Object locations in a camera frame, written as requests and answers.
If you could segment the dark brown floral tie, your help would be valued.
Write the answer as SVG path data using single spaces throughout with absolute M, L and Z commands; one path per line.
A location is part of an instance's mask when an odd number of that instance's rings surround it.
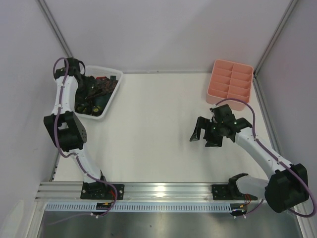
M 91 99 L 112 93 L 118 84 L 118 80 L 116 80 L 115 76 L 111 76 L 110 78 L 106 76 L 96 77 L 96 80 L 97 84 L 91 94 Z

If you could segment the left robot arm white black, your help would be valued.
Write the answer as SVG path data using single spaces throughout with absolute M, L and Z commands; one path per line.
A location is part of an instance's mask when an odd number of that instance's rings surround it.
M 83 82 L 79 60 L 59 58 L 53 66 L 53 77 L 57 85 L 56 99 L 51 114 L 44 117 L 45 128 L 59 154 L 72 158 L 83 173 L 84 194 L 107 192 L 105 177 L 86 150 L 85 127 L 75 114 L 76 93 Z

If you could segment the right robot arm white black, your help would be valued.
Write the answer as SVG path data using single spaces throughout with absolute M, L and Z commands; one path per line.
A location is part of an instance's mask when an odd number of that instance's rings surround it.
M 233 186 L 242 194 L 264 199 L 281 213 L 310 198 L 307 169 L 292 164 L 257 137 L 255 126 L 245 118 L 236 118 L 228 104 L 210 109 L 212 118 L 198 117 L 190 141 L 203 138 L 206 147 L 221 147 L 224 138 L 244 149 L 262 168 L 267 179 L 248 174 L 232 177 Z

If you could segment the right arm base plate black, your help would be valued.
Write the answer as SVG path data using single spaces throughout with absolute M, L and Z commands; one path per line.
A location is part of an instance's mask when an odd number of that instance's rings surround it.
M 211 185 L 211 193 L 213 200 L 237 200 L 242 201 L 250 198 L 252 201 L 258 200 L 256 196 L 241 193 L 236 185 L 231 184 L 213 184 Z

